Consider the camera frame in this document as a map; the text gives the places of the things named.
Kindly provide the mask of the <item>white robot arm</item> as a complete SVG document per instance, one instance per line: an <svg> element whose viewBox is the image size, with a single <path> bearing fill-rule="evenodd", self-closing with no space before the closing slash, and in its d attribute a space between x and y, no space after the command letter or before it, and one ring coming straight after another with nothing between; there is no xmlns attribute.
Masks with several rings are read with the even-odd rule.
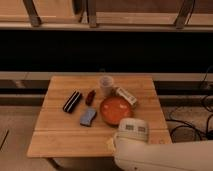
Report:
<svg viewBox="0 0 213 171"><path fill-rule="evenodd" d="M116 165L124 171L213 171L213 140L149 144L149 126L124 118L114 137Z"/></svg>

